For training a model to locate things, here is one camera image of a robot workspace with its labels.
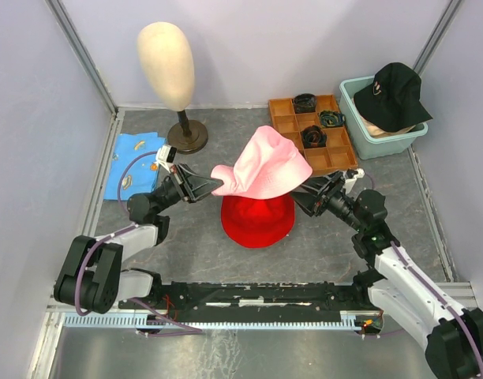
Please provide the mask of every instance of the black baseball cap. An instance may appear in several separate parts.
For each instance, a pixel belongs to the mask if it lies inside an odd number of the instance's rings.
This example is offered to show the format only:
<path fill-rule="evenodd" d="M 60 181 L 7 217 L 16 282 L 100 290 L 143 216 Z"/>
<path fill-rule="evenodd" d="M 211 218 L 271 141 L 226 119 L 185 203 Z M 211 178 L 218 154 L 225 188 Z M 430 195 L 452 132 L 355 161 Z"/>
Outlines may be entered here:
<path fill-rule="evenodd" d="M 386 65 L 354 95 L 359 114 L 389 133 L 432 119 L 420 100 L 421 78 L 399 62 Z"/>

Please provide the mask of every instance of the pink bucket hat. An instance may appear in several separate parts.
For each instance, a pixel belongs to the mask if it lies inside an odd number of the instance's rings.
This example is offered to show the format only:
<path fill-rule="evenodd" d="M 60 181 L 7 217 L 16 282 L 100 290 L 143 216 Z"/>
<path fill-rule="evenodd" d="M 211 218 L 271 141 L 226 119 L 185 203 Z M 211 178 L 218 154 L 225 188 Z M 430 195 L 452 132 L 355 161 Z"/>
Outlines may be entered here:
<path fill-rule="evenodd" d="M 272 199 L 294 190 L 311 174 L 291 140 L 271 126 L 260 126 L 234 167 L 215 166 L 211 176 L 224 182 L 214 195 Z"/>

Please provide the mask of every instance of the wooden organizer box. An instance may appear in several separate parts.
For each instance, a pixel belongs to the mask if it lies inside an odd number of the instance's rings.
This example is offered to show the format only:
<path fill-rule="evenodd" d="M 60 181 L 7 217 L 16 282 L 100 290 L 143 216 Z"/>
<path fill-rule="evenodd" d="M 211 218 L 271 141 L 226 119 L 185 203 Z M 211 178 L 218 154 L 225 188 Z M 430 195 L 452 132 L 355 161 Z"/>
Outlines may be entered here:
<path fill-rule="evenodd" d="M 329 174 L 336 170 L 357 168 L 358 160 L 352 149 L 346 127 L 324 128 L 328 139 L 325 148 L 304 148 L 301 131 L 311 125 L 320 126 L 321 111 L 337 111 L 338 104 L 333 95 L 317 96 L 314 113 L 294 113 L 292 99 L 273 99 L 269 101 L 273 127 L 285 138 L 294 142 L 299 152 L 313 169 L 312 176 Z"/>

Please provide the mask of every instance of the red wire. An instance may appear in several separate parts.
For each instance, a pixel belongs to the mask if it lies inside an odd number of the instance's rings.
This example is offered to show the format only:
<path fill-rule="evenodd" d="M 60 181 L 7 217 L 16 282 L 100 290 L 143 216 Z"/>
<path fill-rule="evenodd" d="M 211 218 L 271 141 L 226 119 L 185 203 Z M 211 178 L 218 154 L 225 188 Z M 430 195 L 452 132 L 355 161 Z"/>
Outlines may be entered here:
<path fill-rule="evenodd" d="M 170 318 L 170 306 L 173 306 L 174 314 L 173 314 L 172 320 L 176 321 L 177 320 L 177 311 L 175 310 L 175 304 L 171 302 L 170 296 L 168 296 L 168 295 L 165 295 L 163 297 L 163 300 L 166 302 L 166 315 L 168 316 L 168 318 Z"/>

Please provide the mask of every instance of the wooden mannequin head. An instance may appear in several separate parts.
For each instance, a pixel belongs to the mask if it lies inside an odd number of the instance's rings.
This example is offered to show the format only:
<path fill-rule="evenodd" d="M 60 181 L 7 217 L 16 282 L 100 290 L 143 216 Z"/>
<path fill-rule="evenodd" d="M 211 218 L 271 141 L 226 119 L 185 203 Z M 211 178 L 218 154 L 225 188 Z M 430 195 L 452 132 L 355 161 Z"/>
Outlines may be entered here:
<path fill-rule="evenodd" d="M 183 111 L 193 97 L 194 62 L 182 30 L 168 22 L 155 22 L 142 29 L 137 48 L 155 93 L 172 111 Z"/>

